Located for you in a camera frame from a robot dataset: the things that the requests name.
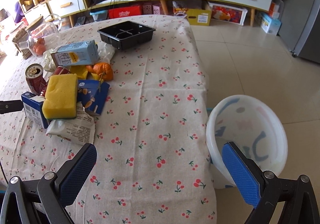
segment refrigerator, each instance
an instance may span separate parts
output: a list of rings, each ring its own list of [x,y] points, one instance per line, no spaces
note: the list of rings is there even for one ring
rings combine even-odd
[[[320,0],[282,0],[279,35],[292,55],[320,63]]]

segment purple object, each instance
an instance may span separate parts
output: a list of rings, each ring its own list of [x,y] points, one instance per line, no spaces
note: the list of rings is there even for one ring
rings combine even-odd
[[[14,5],[14,11],[16,12],[16,18],[14,19],[14,22],[17,24],[21,21],[21,19],[24,17],[24,13],[22,12],[21,6],[19,2],[15,3]]]

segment black plastic tray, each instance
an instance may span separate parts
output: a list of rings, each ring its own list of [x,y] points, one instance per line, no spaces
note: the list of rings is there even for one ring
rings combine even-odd
[[[122,22],[98,30],[101,40],[119,50],[126,50],[151,41],[154,28],[132,21]]]

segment tile floor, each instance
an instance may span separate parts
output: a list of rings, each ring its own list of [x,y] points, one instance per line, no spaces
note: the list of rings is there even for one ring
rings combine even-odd
[[[208,107],[245,94],[266,103],[280,118],[288,139],[281,178],[310,177],[320,204],[320,65],[293,58],[280,37],[258,26],[214,22],[192,26],[200,57],[209,74]],[[216,190],[218,224],[243,224],[252,207],[236,188]],[[271,223],[277,223],[283,203]]]

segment wooden cabinet leg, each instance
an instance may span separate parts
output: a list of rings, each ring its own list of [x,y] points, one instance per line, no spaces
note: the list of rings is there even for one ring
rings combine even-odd
[[[72,16],[69,16],[71,27],[75,27],[75,22]]]
[[[167,16],[169,15],[168,12],[168,7],[167,7],[167,2],[165,0],[160,0],[161,6],[162,6],[162,10],[164,12],[164,14]]]
[[[253,26],[255,11],[256,10],[254,8],[251,9],[250,26]]]

